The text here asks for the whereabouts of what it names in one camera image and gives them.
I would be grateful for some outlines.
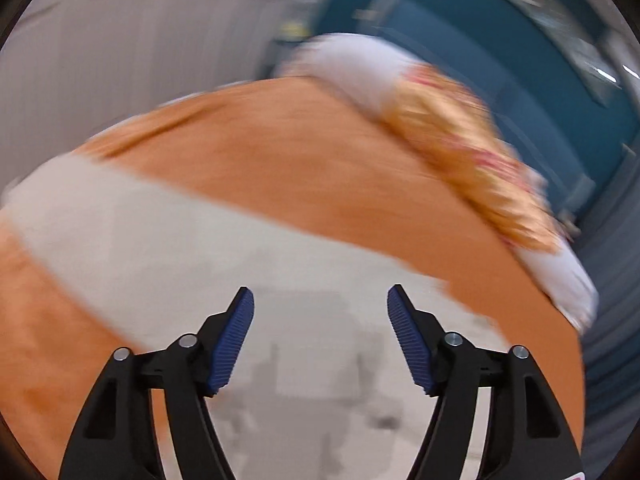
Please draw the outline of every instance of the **yellow patterned cloth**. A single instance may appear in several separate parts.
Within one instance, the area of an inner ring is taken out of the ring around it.
[[[435,67],[397,82],[385,122],[511,244],[555,253],[559,235],[545,198],[499,137],[486,105]]]

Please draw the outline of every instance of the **blue headboard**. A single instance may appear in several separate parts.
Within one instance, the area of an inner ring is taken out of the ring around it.
[[[409,50],[484,99],[504,140],[548,181],[557,216],[576,214],[590,198],[594,183],[562,131],[517,79],[465,34],[409,0],[375,0],[360,31]]]

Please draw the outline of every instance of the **blue gripper pad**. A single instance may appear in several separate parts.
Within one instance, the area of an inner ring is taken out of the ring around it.
[[[386,295],[389,319],[414,378],[414,383],[423,387],[425,393],[428,394],[434,385],[431,373],[431,352],[412,319],[412,311],[415,311],[414,306],[403,296],[396,286],[389,289]]]
[[[214,394],[229,383],[242,343],[254,318],[254,295],[248,288],[243,289],[242,296],[236,298],[234,303],[212,352],[211,372],[207,383]]]

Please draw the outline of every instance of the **round metal bolt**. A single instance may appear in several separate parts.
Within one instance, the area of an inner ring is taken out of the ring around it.
[[[462,336],[457,332],[449,332],[444,336],[444,341],[451,346],[460,346],[462,345]]]
[[[180,338],[180,341],[178,341],[178,344],[182,348],[191,348],[197,342],[198,342],[198,338],[196,336],[194,336],[193,334],[186,334]]]
[[[131,354],[131,351],[128,348],[124,348],[124,347],[118,348],[113,353],[113,358],[116,359],[116,361],[124,361],[124,359],[129,357],[130,354]]]
[[[514,346],[513,355],[515,355],[518,359],[526,359],[527,357],[529,357],[529,350],[524,348],[524,346]]]

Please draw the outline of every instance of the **dark gray curtain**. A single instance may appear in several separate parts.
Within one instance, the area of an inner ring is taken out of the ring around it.
[[[640,417],[640,138],[631,150],[574,245],[600,293],[598,319],[582,340],[588,480],[606,468]]]

